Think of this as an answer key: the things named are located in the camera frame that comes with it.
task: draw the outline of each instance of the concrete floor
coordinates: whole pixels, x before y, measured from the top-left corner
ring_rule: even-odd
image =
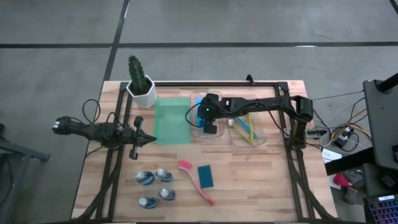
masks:
[[[123,0],[3,0],[0,44],[112,43]],[[135,0],[120,42],[397,41],[388,0]],[[51,153],[32,161],[16,223],[68,220],[87,141],[57,136],[63,115],[82,118],[98,98],[110,49],[0,49],[0,122],[6,137]],[[111,80],[127,80],[127,57],[137,55],[153,80],[305,80],[310,98],[362,90],[362,81],[398,71],[397,47],[119,49]],[[363,97],[314,101],[331,126],[344,122]],[[358,105],[359,111],[364,104]],[[94,108],[88,110],[93,116]],[[368,129],[367,121],[360,123]],[[361,138],[360,146],[371,145]],[[336,196],[344,220],[364,221],[360,206]]]

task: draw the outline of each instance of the green plastic tray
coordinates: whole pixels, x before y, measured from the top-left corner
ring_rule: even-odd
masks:
[[[188,144],[190,125],[185,113],[190,108],[189,97],[158,98],[155,104],[155,137],[157,144]]]

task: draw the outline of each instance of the wooden table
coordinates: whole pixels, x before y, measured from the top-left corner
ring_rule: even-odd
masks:
[[[286,81],[290,95],[306,96],[303,81]],[[102,114],[99,122],[114,111],[120,82],[105,82],[100,98]],[[193,91],[219,91],[224,96],[245,98],[265,98],[275,96],[275,90],[268,87],[157,87],[158,98],[190,96]],[[138,108],[132,105],[129,124],[140,115],[144,118],[142,129],[154,135],[154,108]],[[272,112],[277,122],[279,116]],[[261,126],[267,137],[265,144],[252,149],[240,149],[231,145],[228,126],[220,138],[193,138],[190,144],[158,145],[150,143],[138,149],[139,158],[134,161],[128,156],[131,146],[126,146],[118,188],[114,221],[152,222],[264,222],[297,220],[292,188],[287,168],[282,135],[272,122],[268,112],[258,113]],[[92,142],[88,152],[96,149],[99,143]],[[106,149],[99,150],[86,158],[81,174],[72,217],[79,216],[98,193],[103,175]],[[319,149],[307,146],[303,155],[310,188],[329,213],[336,216],[325,166]],[[214,187],[205,192],[216,205],[210,207],[201,198],[186,173],[177,169],[177,161],[185,159],[197,166],[211,166]],[[168,187],[156,182],[150,187],[138,184],[134,175],[140,170],[155,171],[158,168],[169,170],[174,175],[172,187],[177,192],[173,202],[160,201],[159,207],[147,210],[138,206],[142,195],[157,196],[158,190]],[[300,192],[302,207],[306,213],[303,193]]]

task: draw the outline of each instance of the white plant pot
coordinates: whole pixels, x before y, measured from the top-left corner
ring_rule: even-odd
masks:
[[[138,95],[138,96],[134,95],[132,93],[132,91],[130,90],[130,86],[132,87],[132,84],[131,84],[132,80],[130,80],[129,84],[127,85],[127,91],[130,93],[134,102],[136,102],[138,106],[141,106],[144,108],[151,108],[155,105],[156,98],[157,98],[155,83],[147,75],[145,76],[145,79],[152,83],[147,94]]]

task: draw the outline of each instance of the pink brush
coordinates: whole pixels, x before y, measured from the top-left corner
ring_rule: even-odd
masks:
[[[185,172],[189,175],[189,177],[191,178],[191,181],[192,181],[193,185],[196,187],[196,189],[198,190],[199,194],[202,195],[207,201],[209,201],[210,206],[212,206],[212,205],[214,205],[214,204],[216,203],[214,200],[212,200],[212,199],[209,197],[209,195],[207,195],[207,194],[200,188],[200,186],[198,185],[198,183],[196,183],[196,182],[194,181],[193,176],[192,176],[192,172],[191,172],[192,164],[191,164],[190,162],[185,161],[185,160],[179,160],[179,161],[178,161],[178,168],[179,168],[180,170],[185,171]]]

